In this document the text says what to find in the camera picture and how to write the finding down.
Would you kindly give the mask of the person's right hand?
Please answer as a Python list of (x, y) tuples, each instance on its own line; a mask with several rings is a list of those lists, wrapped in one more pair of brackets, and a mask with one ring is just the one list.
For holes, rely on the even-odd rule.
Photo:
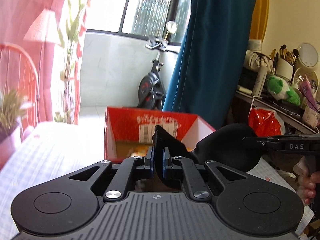
[(317, 194), (316, 186), (319, 184), (319, 171), (310, 173), (309, 163), (306, 157), (302, 157), (293, 167), (294, 173), (298, 176), (297, 195), (302, 200), (304, 206), (310, 205)]

